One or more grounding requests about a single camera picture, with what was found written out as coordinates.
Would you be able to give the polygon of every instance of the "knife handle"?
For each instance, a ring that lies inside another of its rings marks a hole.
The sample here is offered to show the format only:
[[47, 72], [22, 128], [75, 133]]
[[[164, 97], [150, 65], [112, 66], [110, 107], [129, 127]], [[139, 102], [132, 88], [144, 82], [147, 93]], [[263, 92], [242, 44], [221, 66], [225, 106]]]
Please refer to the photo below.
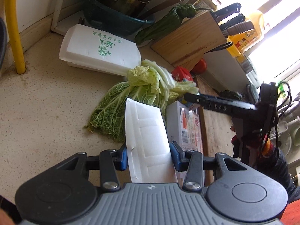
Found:
[[228, 35], [237, 35], [251, 31], [254, 29], [254, 25], [251, 21], [241, 22], [239, 24], [233, 25], [227, 29]]
[[246, 17], [244, 15], [242, 15], [241, 13], [239, 13], [237, 16], [228, 20], [226, 23], [221, 24], [219, 27], [220, 27], [221, 31], [224, 31], [233, 25], [244, 22], [245, 20], [246, 20]]
[[241, 4], [239, 3], [233, 3], [227, 7], [224, 7], [220, 10], [215, 11], [214, 13], [212, 13], [212, 16], [214, 18], [214, 20], [219, 23], [221, 22], [223, 19], [227, 18], [228, 16], [234, 14], [234, 13], [239, 13], [240, 9], [241, 9]]

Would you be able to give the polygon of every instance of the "baseboard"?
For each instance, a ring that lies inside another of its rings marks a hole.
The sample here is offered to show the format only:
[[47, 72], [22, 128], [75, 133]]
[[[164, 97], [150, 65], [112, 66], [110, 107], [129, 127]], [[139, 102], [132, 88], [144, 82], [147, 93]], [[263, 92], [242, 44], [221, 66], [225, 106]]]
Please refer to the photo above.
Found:
[[[83, 8], [82, 2], [65, 7], [61, 9], [58, 20], [61, 21], [67, 18], [68, 16], [71, 16], [72, 14], [82, 10], [82, 8]], [[40, 21], [37, 21], [36, 23], [29, 26], [28, 28], [26, 28], [20, 33], [23, 52], [26, 52], [30, 47], [32, 47], [36, 42], [38, 42], [40, 39], [45, 37], [51, 31], [52, 19], [53, 19], [53, 14], [50, 14], [49, 16], [44, 17]], [[13, 64], [14, 64], [14, 57], [11, 50], [11, 45], [8, 42], [6, 46], [4, 61], [2, 64], [2, 68], [0, 70], [0, 77], [7, 70], [11, 70]]]

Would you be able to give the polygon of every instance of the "wooden cutting board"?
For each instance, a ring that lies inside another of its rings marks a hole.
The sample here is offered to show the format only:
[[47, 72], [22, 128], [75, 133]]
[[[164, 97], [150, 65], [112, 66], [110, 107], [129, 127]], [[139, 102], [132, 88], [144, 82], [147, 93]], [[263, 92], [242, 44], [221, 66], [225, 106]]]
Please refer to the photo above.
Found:
[[151, 48], [172, 66], [183, 65], [191, 70], [205, 52], [226, 43], [210, 12], [197, 14]]
[[[195, 81], [201, 94], [217, 96], [214, 90], [200, 76], [197, 76]], [[224, 152], [233, 156], [231, 139], [235, 133], [230, 130], [232, 125], [231, 117], [219, 112], [205, 110], [203, 107], [199, 107], [199, 117], [204, 156], [214, 157], [216, 152]], [[205, 185], [209, 185], [213, 181], [212, 171], [206, 171]]]

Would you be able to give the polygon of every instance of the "green pepper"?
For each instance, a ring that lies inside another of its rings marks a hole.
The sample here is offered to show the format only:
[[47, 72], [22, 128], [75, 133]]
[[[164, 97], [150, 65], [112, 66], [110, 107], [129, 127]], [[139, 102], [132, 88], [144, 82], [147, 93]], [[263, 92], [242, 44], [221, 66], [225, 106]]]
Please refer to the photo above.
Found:
[[139, 45], [146, 40], [162, 38], [179, 28], [184, 18], [192, 18], [196, 14], [197, 10], [192, 4], [175, 6], [161, 20], [137, 33], [135, 42]]

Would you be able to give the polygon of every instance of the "tomato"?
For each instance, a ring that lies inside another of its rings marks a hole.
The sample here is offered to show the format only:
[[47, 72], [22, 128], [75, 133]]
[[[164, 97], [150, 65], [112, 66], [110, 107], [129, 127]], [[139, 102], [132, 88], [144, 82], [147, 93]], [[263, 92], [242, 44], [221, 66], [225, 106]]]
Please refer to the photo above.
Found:
[[201, 74], [204, 73], [207, 69], [206, 61], [201, 58], [200, 61], [196, 64], [196, 66], [191, 70], [194, 74]]

